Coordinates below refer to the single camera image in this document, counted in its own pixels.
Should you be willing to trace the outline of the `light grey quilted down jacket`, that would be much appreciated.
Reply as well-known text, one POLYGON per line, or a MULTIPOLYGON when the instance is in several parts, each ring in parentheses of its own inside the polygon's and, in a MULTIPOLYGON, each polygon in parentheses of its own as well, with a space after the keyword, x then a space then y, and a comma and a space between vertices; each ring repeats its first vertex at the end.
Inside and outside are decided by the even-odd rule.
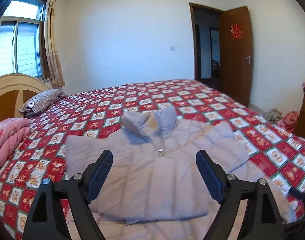
POLYGON ((264 178, 225 121, 212 126, 179 119, 174 107, 165 107, 125 112, 121 123, 105 139, 70 135, 65 143, 69 177, 104 150, 112 152, 112 168, 89 205, 106 239, 203 239, 219 204, 197 168, 199 150, 238 179, 264 178))

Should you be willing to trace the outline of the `red patterned bag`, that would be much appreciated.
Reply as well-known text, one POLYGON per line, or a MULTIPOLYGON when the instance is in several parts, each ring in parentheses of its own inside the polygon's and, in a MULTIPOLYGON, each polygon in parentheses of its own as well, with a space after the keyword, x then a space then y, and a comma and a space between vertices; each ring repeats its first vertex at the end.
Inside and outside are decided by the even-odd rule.
POLYGON ((298 118, 299 114, 296 111, 289 112, 277 122, 277 126, 291 133, 295 130, 298 118))

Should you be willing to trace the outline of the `grey crumpled cloth on floor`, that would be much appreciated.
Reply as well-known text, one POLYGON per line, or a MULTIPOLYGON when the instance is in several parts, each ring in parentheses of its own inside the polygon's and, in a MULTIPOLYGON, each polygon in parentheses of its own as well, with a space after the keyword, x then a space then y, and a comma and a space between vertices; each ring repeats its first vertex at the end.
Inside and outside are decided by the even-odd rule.
POLYGON ((273 108, 270 109, 268 112, 265 112, 264 117, 266 120, 272 122, 273 124, 277 124, 279 121, 282 120, 282 113, 279 110, 273 108))

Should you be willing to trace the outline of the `pink folded quilt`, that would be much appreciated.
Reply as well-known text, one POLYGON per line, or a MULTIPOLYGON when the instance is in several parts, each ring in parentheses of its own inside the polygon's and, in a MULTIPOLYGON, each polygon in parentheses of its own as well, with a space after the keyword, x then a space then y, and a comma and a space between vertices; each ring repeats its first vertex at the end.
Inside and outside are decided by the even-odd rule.
POLYGON ((0 122, 0 169, 29 132, 27 118, 8 118, 0 122))

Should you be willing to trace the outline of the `striped pillow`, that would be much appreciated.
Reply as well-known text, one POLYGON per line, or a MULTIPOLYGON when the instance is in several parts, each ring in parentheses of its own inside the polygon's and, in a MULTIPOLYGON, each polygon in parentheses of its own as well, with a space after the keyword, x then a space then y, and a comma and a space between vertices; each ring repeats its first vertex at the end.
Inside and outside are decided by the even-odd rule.
POLYGON ((65 96, 59 89, 49 89, 30 98, 18 108, 18 111, 24 116, 38 115, 65 96))

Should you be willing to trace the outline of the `beige wooden headboard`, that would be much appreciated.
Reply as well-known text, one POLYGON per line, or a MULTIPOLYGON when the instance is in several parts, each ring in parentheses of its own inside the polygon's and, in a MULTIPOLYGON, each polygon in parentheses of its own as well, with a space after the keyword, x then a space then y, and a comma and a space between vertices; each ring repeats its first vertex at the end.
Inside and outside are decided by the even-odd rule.
POLYGON ((0 76, 0 122, 23 117, 18 111, 26 101, 49 88, 39 79, 25 74, 0 76))

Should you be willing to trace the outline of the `beige plaid curtain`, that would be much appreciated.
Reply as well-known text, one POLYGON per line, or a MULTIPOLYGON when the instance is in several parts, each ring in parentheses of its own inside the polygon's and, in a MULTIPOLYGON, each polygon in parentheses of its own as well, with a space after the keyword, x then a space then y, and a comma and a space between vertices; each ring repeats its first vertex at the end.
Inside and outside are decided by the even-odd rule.
POLYGON ((46 59, 49 74, 53 88, 60 88, 65 85, 59 54, 55 45, 54 20, 55 10, 54 3, 56 0, 47 0, 44 14, 44 46, 46 50, 46 59))

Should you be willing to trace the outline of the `brown wooden door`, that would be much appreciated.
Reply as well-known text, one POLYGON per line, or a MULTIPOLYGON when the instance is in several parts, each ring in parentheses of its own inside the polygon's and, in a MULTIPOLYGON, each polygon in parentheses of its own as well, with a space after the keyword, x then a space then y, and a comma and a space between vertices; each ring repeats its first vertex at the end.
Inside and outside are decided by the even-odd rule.
POLYGON ((247 6, 224 11, 219 16, 219 89, 235 101, 248 106, 253 75, 253 33, 247 6), (239 23, 242 38, 234 40, 230 26, 239 23), (251 55, 251 63, 244 59, 251 55))

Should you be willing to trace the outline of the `red paper door decoration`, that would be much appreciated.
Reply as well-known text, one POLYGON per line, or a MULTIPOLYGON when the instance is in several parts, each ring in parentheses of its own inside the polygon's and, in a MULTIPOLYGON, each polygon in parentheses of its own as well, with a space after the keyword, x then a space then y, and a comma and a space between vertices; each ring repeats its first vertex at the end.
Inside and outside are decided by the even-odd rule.
POLYGON ((233 23, 230 26, 231 36, 234 40, 240 40, 242 38, 242 29, 239 23, 233 23))

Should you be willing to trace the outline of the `window with white frame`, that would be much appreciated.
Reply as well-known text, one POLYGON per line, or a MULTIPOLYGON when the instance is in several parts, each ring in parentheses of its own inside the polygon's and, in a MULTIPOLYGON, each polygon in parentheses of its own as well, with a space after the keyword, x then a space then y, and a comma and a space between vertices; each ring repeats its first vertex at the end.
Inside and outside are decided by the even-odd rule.
POLYGON ((44 68, 46 0, 12 0, 0 19, 0 76, 48 76, 44 68))

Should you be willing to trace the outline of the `dark brown door frame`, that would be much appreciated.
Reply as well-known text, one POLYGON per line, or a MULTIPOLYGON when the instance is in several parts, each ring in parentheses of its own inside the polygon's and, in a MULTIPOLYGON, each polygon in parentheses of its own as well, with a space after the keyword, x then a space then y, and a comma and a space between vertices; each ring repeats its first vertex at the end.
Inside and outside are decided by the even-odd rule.
POLYGON ((219 16, 222 10, 205 5, 189 4, 194 45, 194 79, 218 89, 220 45, 219 16))

